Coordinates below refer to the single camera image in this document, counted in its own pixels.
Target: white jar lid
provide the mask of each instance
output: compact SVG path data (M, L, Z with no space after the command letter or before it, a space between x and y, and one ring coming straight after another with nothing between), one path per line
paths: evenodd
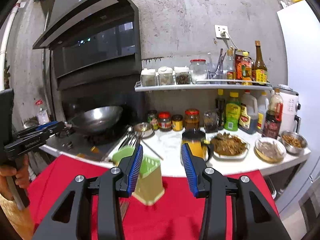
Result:
M142 76L155 76L156 75L156 70L155 69L143 69L141 71Z
M159 74L172 74L173 70L170 67L160 67L158 68Z
M189 68L188 67L174 67L174 72L176 74L179 73L189 73Z

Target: white pipe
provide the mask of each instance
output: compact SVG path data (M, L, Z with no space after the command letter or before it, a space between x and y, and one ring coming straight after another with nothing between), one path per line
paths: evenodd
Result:
M9 34L10 34L14 17L17 14L21 1L22 0L18 0L15 6L13 7L13 9L11 10L7 25L3 33L3 38L2 38L1 47L0 47L0 91L4 90L4 62L5 62L5 55L7 53L7 44L8 44Z

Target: human hand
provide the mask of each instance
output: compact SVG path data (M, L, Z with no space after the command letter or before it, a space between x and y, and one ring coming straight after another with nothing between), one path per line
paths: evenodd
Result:
M29 172L28 172L28 155L24 155L23 167L20 170L16 170L15 168L2 165L0 166L0 194L8 200L13 200L12 193L9 190L6 176L16 176L16 185L20 188L27 188L30 184L29 182Z

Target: green bottle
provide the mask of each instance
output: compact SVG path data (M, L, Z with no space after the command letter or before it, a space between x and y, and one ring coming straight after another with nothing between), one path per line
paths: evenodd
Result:
M226 122L224 128L229 131L238 130L238 120L240 117L240 101L238 92L230 92L230 99L226 104Z

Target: electrical outlet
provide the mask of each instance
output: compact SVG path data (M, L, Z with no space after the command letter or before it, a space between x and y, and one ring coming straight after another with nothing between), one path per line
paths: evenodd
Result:
M215 25L214 29L216 31L216 37L217 38L222 38L222 39L228 39L229 38L229 32L228 32L228 27L227 26L223 26L223 25ZM221 32L225 31L227 33L227 35L222 35L221 36Z

